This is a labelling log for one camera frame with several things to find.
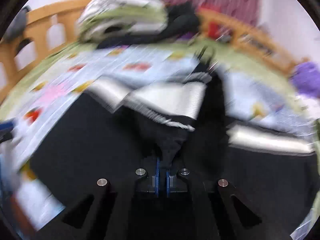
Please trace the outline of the black clothes pile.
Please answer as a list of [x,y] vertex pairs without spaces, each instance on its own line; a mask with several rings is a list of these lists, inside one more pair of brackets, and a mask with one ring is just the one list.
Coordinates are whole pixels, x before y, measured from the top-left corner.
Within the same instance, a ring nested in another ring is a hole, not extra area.
[[136,44],[153,44],[170,38],[183,36],[187,33],[197,33],[199,31],[200,20],[190,1],[178,5],[170,5],[166,8],[166,11],[168,13],[168,25],[159,34],[126,34],[120,37],[108,37],[99,42],[96,49]]

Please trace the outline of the folded floral quilt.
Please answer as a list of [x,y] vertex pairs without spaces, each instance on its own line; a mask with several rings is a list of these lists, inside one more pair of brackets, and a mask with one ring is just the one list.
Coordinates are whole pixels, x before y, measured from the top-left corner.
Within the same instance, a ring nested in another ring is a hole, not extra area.
[[168,26],[163,0],[91,0],[77,21],[79,40],[159,34]]

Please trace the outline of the black pants with white stripe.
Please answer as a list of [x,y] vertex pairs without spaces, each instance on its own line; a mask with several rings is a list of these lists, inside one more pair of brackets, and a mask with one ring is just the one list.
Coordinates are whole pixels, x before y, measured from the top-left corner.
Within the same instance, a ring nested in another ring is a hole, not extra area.
[[168,170],[229,181],[290,235],[319,192],[312,140],[228,115],[223,80],[204,63],[182,82],[138,89],[96,79],[46,135],[30,166],[35,173],[51,161],[99,157],[159,159],[159,239],[172,239],[165,217]]

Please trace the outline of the red chair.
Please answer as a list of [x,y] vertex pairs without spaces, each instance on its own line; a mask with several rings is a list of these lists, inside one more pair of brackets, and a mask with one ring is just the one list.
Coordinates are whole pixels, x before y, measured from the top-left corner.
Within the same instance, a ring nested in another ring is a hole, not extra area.
[[[200,5],[201,9],[208,9],[214,12],[221,12],[221,9],[219,6],[210,4],[210,3],[205,3],[203,2]],[[217,23],[210,22],[208,25],[208,37],[216,40],[218,42],[222,43],[229,43],[232,38],[232,31],[227,29],[223,25],[218,25]]]

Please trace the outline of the purple plush toy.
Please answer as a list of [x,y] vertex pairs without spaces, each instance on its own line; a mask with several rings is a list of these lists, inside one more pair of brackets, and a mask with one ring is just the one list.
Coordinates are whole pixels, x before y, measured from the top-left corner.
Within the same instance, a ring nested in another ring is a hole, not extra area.
[[319,67],[312,61],[300,63],[290,79],[299,94],[319,99]]

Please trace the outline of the wooden bed frame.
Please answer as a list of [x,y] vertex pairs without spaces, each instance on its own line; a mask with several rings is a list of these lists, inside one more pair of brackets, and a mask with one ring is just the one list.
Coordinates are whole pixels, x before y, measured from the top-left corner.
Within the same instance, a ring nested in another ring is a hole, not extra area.
[[[7,84],[1,88],[1,100],[4,100],[10,90],[43,59],[76,41],[76,20],[90,1],[65,0],[27,13],[27,26],[23,35],[11,43],[1,42],[1,63],[7,78]],[[198,9],[197,14],[201,21],[201,37],[209,35],[209,29],[213,23],[224,26],[233,33],[231,46],[235,50],[256,57],[285,76],[293,72],[294,66],[310,60],[309,57],[297,59],[261,30],[236,18],[206,8]],[[54,16],[65,28],[65,42],[55,48],[50,48],[47,43],[47,33],[53,25]],[[34,43],[37,58],[19,70],[15,61],[16,48],[25,38],[30,38]]]

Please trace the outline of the green bed blanket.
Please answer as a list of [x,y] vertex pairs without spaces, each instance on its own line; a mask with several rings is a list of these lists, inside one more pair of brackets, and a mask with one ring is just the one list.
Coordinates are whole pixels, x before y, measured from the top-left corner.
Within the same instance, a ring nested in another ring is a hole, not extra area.
[[86,86],[112,77],[129,87],[182,82],[198,63],[216,70],[225,85],[227,114],[312,140],[315,119],[290,82],[260,60],[209,40],[96,49],[74,43],[42,60],[1,104],[1,119],[40,108],[58,114]]

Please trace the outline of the fruit print plastic sheet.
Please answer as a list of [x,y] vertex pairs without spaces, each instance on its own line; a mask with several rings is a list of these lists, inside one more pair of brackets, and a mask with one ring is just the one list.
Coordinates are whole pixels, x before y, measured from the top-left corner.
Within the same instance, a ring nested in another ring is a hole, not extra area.
[[1,124],[2,217],[17,239],[291,239],[319,192],[313,135],[205,53],[66,55]]

